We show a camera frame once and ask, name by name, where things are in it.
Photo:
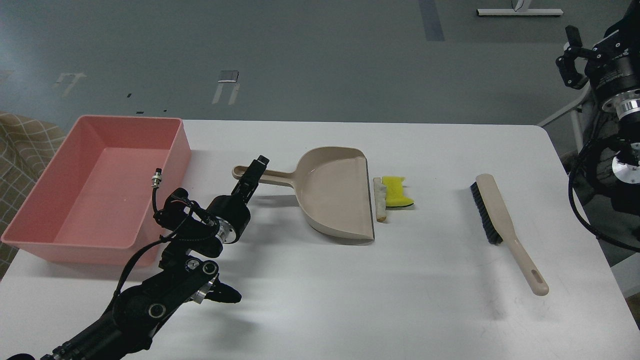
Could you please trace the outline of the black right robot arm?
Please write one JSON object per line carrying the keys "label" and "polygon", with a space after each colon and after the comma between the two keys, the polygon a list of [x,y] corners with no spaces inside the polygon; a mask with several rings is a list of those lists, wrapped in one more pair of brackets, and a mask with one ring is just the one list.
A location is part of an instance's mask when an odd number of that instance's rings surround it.
{"label": "black right robot arm", "polygon": [[640,22],[639,2],[592,47],[582,43],[578,28],[566,27],[567,47],[555,61],[565,86],[589,85],[597,106],[592,128],[568,173],[568,198],[578,219],[598,240],[638,252],[637,246],[604,234],[580,215],[574,198],[582,176],[595,194],[610,199],[616,212],[639,215]]}

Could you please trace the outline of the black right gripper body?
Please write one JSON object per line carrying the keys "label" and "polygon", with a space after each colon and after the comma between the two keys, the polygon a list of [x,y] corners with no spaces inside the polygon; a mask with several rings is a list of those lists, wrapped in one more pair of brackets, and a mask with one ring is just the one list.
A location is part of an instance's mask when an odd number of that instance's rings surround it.
{"label": "black right gripper body", "polygon": [[599,107],[608,113],[639,111],[639,38],[635,30],[611,30],[592,46],[587,77]]}

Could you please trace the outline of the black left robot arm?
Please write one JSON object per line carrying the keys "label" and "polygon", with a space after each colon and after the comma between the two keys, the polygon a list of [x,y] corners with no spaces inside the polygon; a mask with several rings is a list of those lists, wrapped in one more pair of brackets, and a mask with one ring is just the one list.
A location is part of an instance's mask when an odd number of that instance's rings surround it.
{"label": "black left robot arm", "polygon": [[[248,203],[268,164],[269,159],[259,155],[238,178],[233,191],[215,197],[206,208],[190,199],[182,187],[172,191],[158,208],[162,169],[157,168],[151,185],[153,218],[169,233],[139,249],[126,262],[99,319],[43,359],[121,360],[149,350],[157,332],[186,303],[239,303],[242,295],[220,280],[215,258],[224,244],[236,243],[249,224]],[[160,244],[166,246],[158,262],[160,272],[124,289],[142,255]]]}

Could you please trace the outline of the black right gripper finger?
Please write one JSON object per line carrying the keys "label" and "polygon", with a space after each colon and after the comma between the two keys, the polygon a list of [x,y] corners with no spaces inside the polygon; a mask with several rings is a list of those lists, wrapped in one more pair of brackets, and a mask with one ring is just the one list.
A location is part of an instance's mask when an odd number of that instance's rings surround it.
{"label": "black right gripper finger", "polygon": [[640,29],[640,1],[632,0],[624,16],[605,31],[605,37],[615,32],[622,35],[634,35]]}
{"label": "black right gripper finger", "polygon": [[563,50],[563,54],[556,58],[556,66],[563,84],[571,89],[580,90],[589,82],[589,79],[586,75],[578,72],[575,61],[576,59],[585,59],[596,62],[598,60],[598,51],[583,47],[582,38],[577,27],[567,25],[565,34],[567,46]]}

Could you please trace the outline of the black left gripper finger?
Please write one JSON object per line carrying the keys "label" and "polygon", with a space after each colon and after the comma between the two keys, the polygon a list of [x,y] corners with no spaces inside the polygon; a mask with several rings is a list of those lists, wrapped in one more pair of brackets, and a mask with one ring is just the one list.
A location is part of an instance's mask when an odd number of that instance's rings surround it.
{"label": "black left gripper finger", "polygon": [[250,202],[254,192],[257,188],[257,180],[254,177],[245,177],[242,176],[240,180],[238,180],[235,185],[233,191],[231,192],[231,196],[242,201],[244,205]]}
{"label": "black left gripper finger", "polygon": [[265,173],[269,162],[270,160],[267,157],[259,155],[258,158],[254,159],[252,163],[247,167],[242,177],[244,176],[256,178],[256,187],[258,187],[259,181],[263,173]]}

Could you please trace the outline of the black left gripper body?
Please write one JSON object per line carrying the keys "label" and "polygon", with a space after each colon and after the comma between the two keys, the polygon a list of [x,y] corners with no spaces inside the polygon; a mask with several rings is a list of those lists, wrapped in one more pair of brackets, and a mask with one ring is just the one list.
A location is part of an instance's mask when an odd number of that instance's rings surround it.
{"label": "black left gripper body", "polygon": [[250,211],[241,194],[215,197],[206,212],[218,221],[217,237],[222,244],[233,244],[240,239],[250,221]]}

